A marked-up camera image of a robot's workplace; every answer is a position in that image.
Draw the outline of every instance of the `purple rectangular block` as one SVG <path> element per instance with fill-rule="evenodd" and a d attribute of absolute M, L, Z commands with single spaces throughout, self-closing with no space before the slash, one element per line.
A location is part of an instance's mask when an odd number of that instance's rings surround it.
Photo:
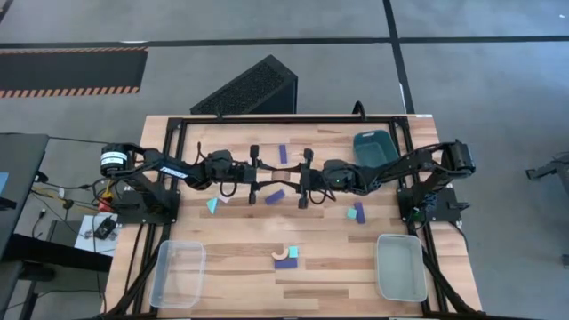
<path fill-rule="evenodd" d="M 357 215 L 356 220 L 359 224 L 365 223 L 365 215 L 364 215 L 364 205 L 362 203 L 355 203 L 354 208 L 356 208 Z"/>
<path fill-rule="evenodd" d="M 298 268 L 299 262 L 296 258 L 286 258 L 284 260 L 275 260 L 275 268 Z"/>
<path fill-rule="evenodd" d="M 286 145 L 279 145 L 278 152 L 281 154 L 281 164 L 286 164 Z"/>
<path fill-rule="evenodd" d="M 265 204 L 267 205 L 275 204 L 284 197 L 285 197 L 285 192 L 282 189 L 280 189 L 274 194 L 267 196 L 267 198 L 265 199 Z"/>

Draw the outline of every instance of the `clear plastic container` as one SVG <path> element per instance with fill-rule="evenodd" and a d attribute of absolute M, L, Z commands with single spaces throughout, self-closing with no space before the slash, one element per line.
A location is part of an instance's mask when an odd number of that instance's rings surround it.
<path fill-rule="evenodd" d="M 204 285 L 205 248 L 198 242 L 164 241 L 160 244 L 150 305 L 157 308 L 192 308 Z"/>
<path fill-rule="evenodd" d="M 378 287 L 388 300 L 422 302 L 427 299 L 421 240 L 416 236 L 381 235 L 375 261 Z"/>

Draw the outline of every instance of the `wooden table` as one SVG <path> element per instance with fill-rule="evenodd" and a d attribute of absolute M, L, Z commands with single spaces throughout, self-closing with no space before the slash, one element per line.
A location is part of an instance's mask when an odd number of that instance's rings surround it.
<path fill-rule="evenodd" d="M 168 117 L 147 117 L 140 141 L 143 147 L 162 149 Z M 432 117 L 409 116 L 409 124 L 416 148 L 438 142 Z M 378 129 L 389 131 L 386 124 L 192 124 L 188 127 L 183 159 L 194 162 L 198 141 L 202 142 L 204 154 L 226 148 L 234 159 L 242 161 L 249 160 L 249 146 L 259 144 L 260 159 L 266 164 L 279 164 L 278 145 L 286 144 L 290 164 L 303 162 L 302 150 L 312 148 L 312 167 L 321 169 L 327 159 L 354 163 L 354 135 Z M 400 148 L 405 150 L 403 134 L 398 137 Z M 173 139 L 171 155 L 176 140 Z M 298 176 L 291 177 L 291 181 L 297 179 Z M 270 180 L 270 173 L 259 173 L 258 180 Z M 266 206 L 263 199 L 280 188 L 287 198 L 278 205 Z M 198 192 L 180 184 L 180 213 L 172 226 L 171 239 L 204 244 L 204 290 L 200 302 L 191 310 L 161 308 L 159 316 L 421 315 L 419 303 L 385 300 L 376 292 L 377 238 L 386 233 L 405 234 L 396 188 L 393 181 L 365 197 L 336 193 L 337 202 L 309 204 L 307 210 L 300 210 L 298 195 L 290 188 L 264 188 L 257 194 L 257 204 L 250 206 L 249 187 L 241 186 L 228 204 L 220 203 L 211 215 L 205 203 L 219 194 L 219 185 Z M 364 204 L 364 225 L 346 218 L 347 209 L 356 200 Z M 446 222 L 431 223 L 431 227 L 441 271 L 472 308 L 480 309 L 461 235 Z M 110 307 L 123 295 L 137 231 L 138 226 L 128 226 L 118 237 L 107 285 Z M 145 232 L 146 229 L 140 238 L 132 279 L 138 274 Z M 271 253 L 282 252 L 288 245 L 299 246 L 299 267 L 275 270 Z M 437 310 L 432 281 L 426 273 L 430 304 Z M 152 279 L 153 275 L 147 283 L 142 310 L 149 308 Z"/>

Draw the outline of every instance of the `black floor mat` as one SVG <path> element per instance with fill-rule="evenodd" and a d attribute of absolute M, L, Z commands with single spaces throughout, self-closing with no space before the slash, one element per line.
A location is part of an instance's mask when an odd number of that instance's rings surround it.
<path fill-rule="evenodd" d="M 136 93 L 148 48 L 0 51 L 0 98 Z"/>

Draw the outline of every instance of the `black speaker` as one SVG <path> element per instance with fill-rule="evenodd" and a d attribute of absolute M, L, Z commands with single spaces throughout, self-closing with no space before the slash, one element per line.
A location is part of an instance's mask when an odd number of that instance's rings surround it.
<path fill-rule="evenodd" d="M 269 55 L 189 110 L 192 115 L 295 114 L 299 78 Z"/>

